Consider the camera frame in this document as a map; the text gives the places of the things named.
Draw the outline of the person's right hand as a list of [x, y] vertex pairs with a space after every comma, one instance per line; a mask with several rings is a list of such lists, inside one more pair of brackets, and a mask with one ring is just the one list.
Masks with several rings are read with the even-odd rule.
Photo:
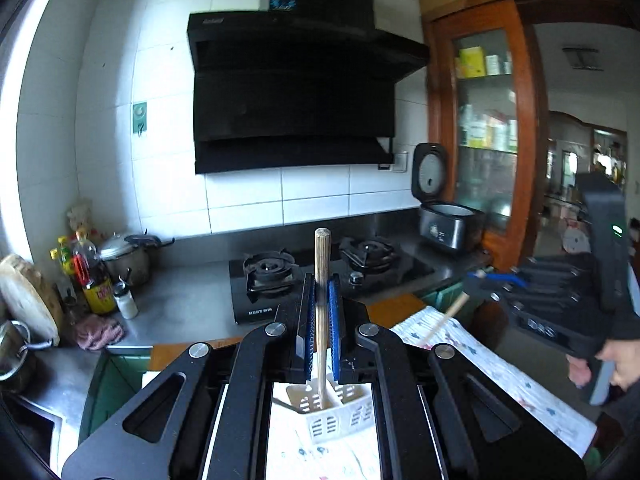
[[[590, 382], [591, 370], [583, 359], [567, 356], [568, 379], [576, 386], [583, 387]], [[614, 372], [610, 379], [612, 386], [627, 391], [640, 377], [640, 350], [638, 340], [608, 340], [596, 354], [600, 361], [613, 362]]]

